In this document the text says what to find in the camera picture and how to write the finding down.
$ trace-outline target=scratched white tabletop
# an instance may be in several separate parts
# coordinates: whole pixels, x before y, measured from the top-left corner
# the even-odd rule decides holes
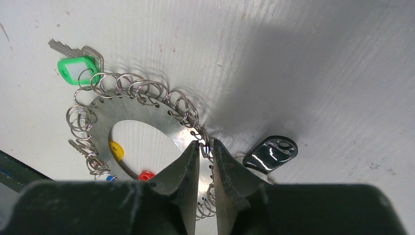
[[[299,155],[272,173],[278,182],[375,185],[415,234],[413,1],[0,0],[0,23],[0,149],[43,174],[92,180],[67,143],[76,87],[57,72],[55,39],[96,49],[108,71],[162,75],[231,153],[294,139]],[[156,131],[126,125],[147,131],[139,141],[152,148],[136,151],[148,164],[175,158],[168,143],[154,152],[166,142]]]

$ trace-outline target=red plastic object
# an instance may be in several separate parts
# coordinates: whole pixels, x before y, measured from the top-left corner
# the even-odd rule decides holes
[[[154,176],[153,173],[151,173],[150,171],[144,170],[139,176],[138,179],[139,180],[143,180],[143,181],[147,181],[149,179],[151,179]]]

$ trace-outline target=green key tag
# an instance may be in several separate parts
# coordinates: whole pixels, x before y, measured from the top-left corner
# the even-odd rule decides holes
[[[58,69],[61,76],[71,85],[86,85],[90,83],[92,75],[97,73],[95,65],[87,57],[65,59],[58,62]],[[92,83],[98,82],[99,76],[95,76]]]

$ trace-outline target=round metal plate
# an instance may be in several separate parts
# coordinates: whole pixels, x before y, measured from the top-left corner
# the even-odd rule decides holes
[[[126,96],[112,99],[97,97],[93,103],[96,104],[96,108],[91,108],[91,110],[96,115],[96,122],[87,134],[92,136],[92,142],[99,153],[98,158],[108,164],[111,175],[116,175],[119,180],[131,180],[132,178],[116,162],[108,145],[109,132],[117,122],[135,120],[147,123],[169,137],[182,153],[190,142],[196,140],[190,132],[197,133],[197,131],[181,125],[171,117],[167,111],[173,110],[164,103],[159,102],[160,106],[157,108],[141,105],[135,99]],[[212,182],[210,164],[207,159],[200,156],[198,202],[201,204],[204,203],[202,198],[206,197],[206,191]]]

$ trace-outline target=yellow plastic object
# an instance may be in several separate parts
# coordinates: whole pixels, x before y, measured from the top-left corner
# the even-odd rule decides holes
[[[108,144],[115,160],[117,162],[121,161],[122,157],[124,157],[124,150],[121,148],[121,146],[114,141],[108,141]]]

